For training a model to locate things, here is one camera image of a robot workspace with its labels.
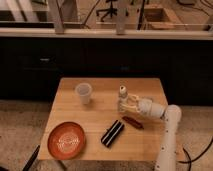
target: black cabinet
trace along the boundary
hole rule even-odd
[[[169,100],[187,105],[213,105],[212,42],[185,42],[172,56]]]
[[[0,37],[0,98],[52,99],[61,77],[158,77],[169,103],[213,105],[212,41]]]
[[[78,40],[1,38],[0,44],[1,98],[53,99],[66,72],[82,71],[82,42]]]

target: concrete floor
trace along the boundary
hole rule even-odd
[[[213,135],[213,107],[181,106],[183,117],[179,128],[183,146],[195,158]],[[51,109],[50,102],[0,100],[0,166],[11,171],[22,170],[40,144]],[[71,171],[149,171],[154,162],[64,161]],[[178,164],[180,171],[186,165]],[[62,170],[55,161],[35,161],[32,171]],[[197,162],[192,171],[213,170],[213,147]]]

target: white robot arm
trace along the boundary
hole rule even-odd
[[[165,121],[165,133],[157,157],[156,171],[176,170],[176,132],[181,119],[181,109],[176,105],[164,107],[148,98],[139,98],[127,93],[125,86],[119,90],[118,110],[146,116],[154,116]]]

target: orange bowl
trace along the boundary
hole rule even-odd
[[[48,150],[58,160],[75,157],[85,146],[83,128],[75,122],[64,122],[56,126],[48,138]]]

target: white cup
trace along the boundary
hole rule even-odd
[[[82,104],[90,102],[92,94],[92,86],[89,83],[80,83],[75,87],[75,92],[78,94]]]

